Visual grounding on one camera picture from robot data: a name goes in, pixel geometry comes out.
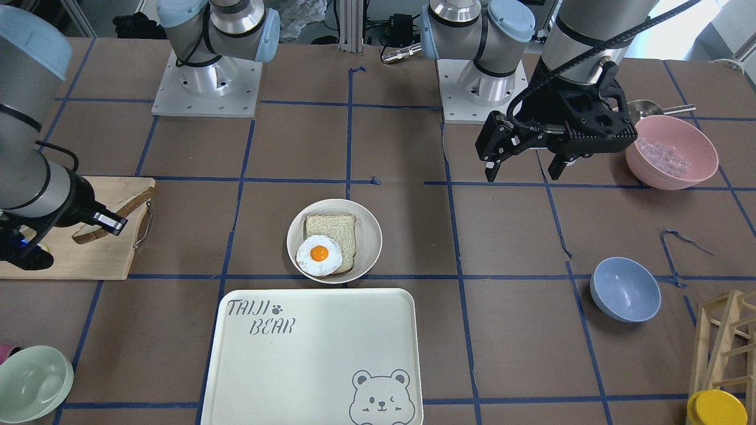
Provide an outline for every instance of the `yellow cup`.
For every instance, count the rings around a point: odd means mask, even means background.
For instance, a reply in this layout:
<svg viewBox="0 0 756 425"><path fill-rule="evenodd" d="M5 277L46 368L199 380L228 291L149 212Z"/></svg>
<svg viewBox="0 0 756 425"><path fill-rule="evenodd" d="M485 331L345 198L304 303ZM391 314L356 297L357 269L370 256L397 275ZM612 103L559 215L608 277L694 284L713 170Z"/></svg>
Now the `yellow cup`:
<svg viewBox="0 0 756 425"><path fill-rule="evenodd" d="M729 392L706 389L688 400L688 418L693 425L745 425L748 413Z"/></svg>

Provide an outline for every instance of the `wooden cutting board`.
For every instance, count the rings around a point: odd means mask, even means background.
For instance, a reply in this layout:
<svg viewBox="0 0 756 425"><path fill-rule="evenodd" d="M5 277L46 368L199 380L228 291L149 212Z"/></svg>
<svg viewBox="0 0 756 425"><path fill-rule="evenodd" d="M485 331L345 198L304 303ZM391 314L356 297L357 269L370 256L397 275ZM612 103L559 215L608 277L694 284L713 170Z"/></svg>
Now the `wooden cutting board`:
<svg viewBox="0 0 756 425"><path fill-rule="evenodd" d="M155 186L153 178L145 177L84 177L94 188L99 203L108 209L121 201ZM46 270L26 271L7 262L0 262L0 279L64 279L123 281L129 275L134 259L134 242L138 239L142 219L147 207L142 204L129 214L129 222L119 236L112 234L78 245L71 239L83 225L69 228L53 228L42 243L55 258L52 267Z"/></svg>

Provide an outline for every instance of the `fried egg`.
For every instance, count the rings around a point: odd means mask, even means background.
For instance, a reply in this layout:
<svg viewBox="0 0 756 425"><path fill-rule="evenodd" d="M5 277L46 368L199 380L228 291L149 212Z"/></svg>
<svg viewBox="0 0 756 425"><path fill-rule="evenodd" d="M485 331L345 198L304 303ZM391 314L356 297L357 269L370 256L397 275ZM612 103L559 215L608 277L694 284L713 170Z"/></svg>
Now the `fried egg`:
<svg viewBox="0 0 756 425"><path fill-rule="evenodd" d="M296 263L313 276L328 276L341 266L341 249L328 236L313 234L296 251Z"/></svg>

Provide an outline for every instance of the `pink bowl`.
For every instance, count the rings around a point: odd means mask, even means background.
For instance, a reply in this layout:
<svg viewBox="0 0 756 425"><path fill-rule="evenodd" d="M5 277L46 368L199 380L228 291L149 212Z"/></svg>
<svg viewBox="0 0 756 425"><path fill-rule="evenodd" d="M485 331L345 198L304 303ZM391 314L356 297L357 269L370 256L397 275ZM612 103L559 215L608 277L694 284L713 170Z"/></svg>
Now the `pink bowl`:
<svg viewBox="0 0 756 425"><path fill-rule="evenodd" d="M648 186L666 191L689 188L707 180L719 168L719 156L714 145L696 127L667 115L653 115L640 120L635 128L638 140L625 150L630 170ZM660 141L676 155L690 163L682 177L670 175L651 164L639 150L639 141Z"/></svg>

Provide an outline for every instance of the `bear face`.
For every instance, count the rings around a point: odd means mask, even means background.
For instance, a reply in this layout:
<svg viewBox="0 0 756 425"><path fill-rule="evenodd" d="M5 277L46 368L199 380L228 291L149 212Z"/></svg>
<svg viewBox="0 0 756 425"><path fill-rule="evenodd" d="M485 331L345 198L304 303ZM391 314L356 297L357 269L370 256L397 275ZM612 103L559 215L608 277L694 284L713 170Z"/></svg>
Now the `bear face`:
<svg viewBox="0 0 756 425"><path fill-rule="evenodd" d="M367 371L358 371L352 384L355 399L349 406L349 416L357 425L407 425L415 417L406 371L397 369L390 377L373 377Z"/></svg>

